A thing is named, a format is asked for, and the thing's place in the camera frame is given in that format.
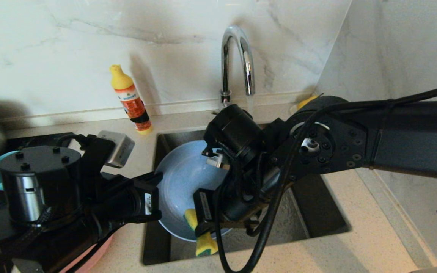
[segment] sink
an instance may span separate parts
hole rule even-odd
[[[157,136],[154,168],[174,148],[202,140],[205,131],[165,133]],[[267,245],[283,244],[349,231],[328,188],[319,175],[308,175],[288,189],[281,200]],[[253,249],[257,237],[233,229],[222,237],[225,252]],[[195,242],[181,240],[158,221],[146,223],[142,263],[154,265],[195,258]]]

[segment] dish soap bottle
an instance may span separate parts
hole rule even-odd
[[[124,74],[120,65],[113,65],[111,68],[112,80],[111,85],[116,91],[124,110],[129,116],[129,119],[134,122],[134,126],[138,133],[147,135],[151,132],[151,121],[144,108],[144,103],[139,98],[136,87],[132,79]]]

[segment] countertop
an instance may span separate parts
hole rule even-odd
[[[256,107],[255,120],[270,122],[287,119],[290,104]],[[203,130],[213,116],[210,112],[192,112],[152,116],[153,132],[138,135],[128,119],[93,121],[59,126],[46,126],[8,131],[9,138],[47,133],[74,132],[97,135],[101,130],[126,133],[135,141],[135,148],[122,169],[105,166],[103,171],[135,177],[153,171],[156,135],[159,133]],[[70,147],[77,148],[75,143]],[[266,247],[255,272],[396,272],[407,273],[421,267],[435,266],[436,260],[420,265],[389,213],[384,213],[373,192],[356,171],[324,175],[351,230],[338,235],[312,238]],[[207,256],[164,264],[144,266],[141,263],[145,224],[128,224],[115,233],[111,246],[91,272],[223,272],[219,256]],[[250,250],[227,254],[235,270],[247,261]]]

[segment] running water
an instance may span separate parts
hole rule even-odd
[[[254,117],[254,96],[246,96],[247,112]]]

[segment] faucet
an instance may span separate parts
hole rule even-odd
[[[230,104],[229,90],[229,43],[234,40],[239,48],[244,69],[244,83],[247,96],[255,94],[254,63],[246,35],[238,26],[229,26],[222,38],[222,90],[220,90],[220,103],[225,108]]]

